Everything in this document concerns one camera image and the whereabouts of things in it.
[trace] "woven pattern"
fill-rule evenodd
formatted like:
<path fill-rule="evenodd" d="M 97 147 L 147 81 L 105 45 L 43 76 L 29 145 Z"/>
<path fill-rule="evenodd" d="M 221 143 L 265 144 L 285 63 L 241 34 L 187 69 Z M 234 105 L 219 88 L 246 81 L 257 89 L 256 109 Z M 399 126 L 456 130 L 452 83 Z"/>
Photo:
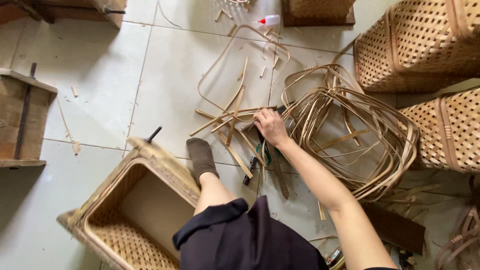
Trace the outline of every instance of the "woven pattern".
<path fill-rule="evenodd" d="M 401 78 L 392 79 L 392 69 L 388 63 L 386 22 L 380 18 L 355 42 L 355 69 L 357 80 L 367 91 L 380 91 L 405 88 Z"/>
<path fill-rule="evenodd" d="M 461 172 L 480 172 L 480 88 L 457 93 L 445 100 L 443 112 L 445 131 L 440 131 L 435 101 L 424 102 L 400 110 L 420 129 L 419 154 L 422 166 L 451 169 L 446 161 L 447 151 L 455 152 Z M 443 145 L 441 134 L 451 130 L 455 149 Z"/>
<path fill-rule="evenodd" d="M 446 99 L 458 164 L 480 172 L 480 88 Z"/>
<path fill-rule="evenodd" d="M 477 0 L 463 0 L 467 29 L 473 34 L 480 31 L 480 3 Z"/>
<path fill-rule="evenodd" d="M 470 9 L 477 1 L 464 1 Z M 419 73 L 480 74 L 480 43 L 457 40 L 445 0 L 404 0 L 390 10 L 392 49 L 398 69 Z M 469 21 L 477 20 L 469 14 Z"/>
<path fill-rule="evenodd" d="M 344 18 L 355 0 L 288 0 L 293 16 Z"/>
<path fill-rule="evenodd" d="M 420 129 L 419 156 L 420 162 L 427 168 L 448 169 L 443 145 L 440 141 L 439 125 L 435 111 L 435 101 L 429 101 L 400 112 L 410 118 Z"/>
<path fill-rule="evenodd" d="M 130 167 L 118 186 L 90 216 L 88 226 L 136 270 L 180 269 L 176 261 L 163 251 L 159 244 L 126 219 L 119 209 L 122 199 L 146 172 L 147 168 L 141 164 Z"/>

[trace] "unfinished bamboo basket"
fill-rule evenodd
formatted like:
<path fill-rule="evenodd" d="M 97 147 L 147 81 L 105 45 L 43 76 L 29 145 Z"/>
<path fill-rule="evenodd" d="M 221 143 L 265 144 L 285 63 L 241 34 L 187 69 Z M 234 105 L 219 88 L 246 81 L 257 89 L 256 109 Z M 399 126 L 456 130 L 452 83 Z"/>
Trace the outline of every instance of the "unfinished bamboo basket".
<path fill-rule="evenodd" d="M 165 187 L 165 192 L 173 192 L 174 195 L 169 196 L 179 196 L 180 202 L 189 205 L 192 214 L 200 190 L 191 172 L 160 146 L 134 137 L 129 137 L 128 141 L 133 150 L 84 205 L 59 215 L 57 220 L 114 269 L 180 269 L 179 256 L 172 251 L 170 235 L 172 230 L 179 228 L 169 228 L 168 235 L 163 235 L 163 227 L 152 230 L 153 225 L 150 228 L 141 226 L 125 213 L 122 202 L 148 173 L 157 177 L 155 180 Z M 165 212 L 155 213 L 157 219 L 175 223 L 177 215 L 166 214 L 175 207 L 175 203 L 168 200 L 161 208 Z M 144 212 L 145 209 L 135 208 L 133 211 Z M 166 241 L 161 244 L 153 235 L 160 235 Z"/>
<path fill-rule="evenodd" d="M 400 1 L 355 42 L 368 92 L 435 92 L 480 75 L 478 1 Z"/>
<path fill-rule="evenodd" d="M 479 103 L 480 88 L 400 110 L 420 129 L 419 162 L 422 166 L 480 172 Z"/>

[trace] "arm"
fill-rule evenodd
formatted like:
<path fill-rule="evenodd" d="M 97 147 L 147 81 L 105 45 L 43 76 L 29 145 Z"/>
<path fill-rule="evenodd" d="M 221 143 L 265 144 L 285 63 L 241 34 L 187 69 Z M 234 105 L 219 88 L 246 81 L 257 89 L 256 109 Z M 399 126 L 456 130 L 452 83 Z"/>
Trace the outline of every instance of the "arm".
<path fill-rule="evenodd" d="M 254 115 L 262 135 L 292 163 L 332 218 L 349 270 L 390 267 L 395 263 L 358 201 L 322 164 L 289 138 L 278 113 L 263 109 Z"/>

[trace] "hand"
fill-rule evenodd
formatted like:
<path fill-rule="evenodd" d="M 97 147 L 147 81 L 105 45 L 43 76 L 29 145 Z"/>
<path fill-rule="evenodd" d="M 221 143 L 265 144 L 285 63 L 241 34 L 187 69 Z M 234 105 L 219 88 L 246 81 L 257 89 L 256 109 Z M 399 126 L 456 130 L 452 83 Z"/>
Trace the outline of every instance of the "hand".
<path fill-rule="evenodd" d="M 285 123 L 280 118 L 278 112 L 272 109 L 262 109 L 254 114 L 253 118 L 258 119 L 258 121 L 255 121 L 255 125 L 260 133 L 276 148 L 290 140 Z"/>

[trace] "forearm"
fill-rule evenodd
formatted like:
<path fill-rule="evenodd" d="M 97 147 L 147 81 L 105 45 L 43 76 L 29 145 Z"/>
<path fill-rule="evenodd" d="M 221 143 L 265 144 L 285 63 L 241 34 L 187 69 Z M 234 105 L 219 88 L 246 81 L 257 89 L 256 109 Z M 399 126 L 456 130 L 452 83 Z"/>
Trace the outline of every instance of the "forearm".
<path fill-rule="evenodd" d="M 396 269 L 360 203 L 345 185 L 292 139 L 277 148 L 297 169 L 318 201 L 328 209 L 348 269 Z"/>
<path fill-rule="evenodd" d="M 289 139 L 277 146 L 302 176 L 318 201 L 329 211 L 357 202 L 351 192 L 327 168 Z"/>

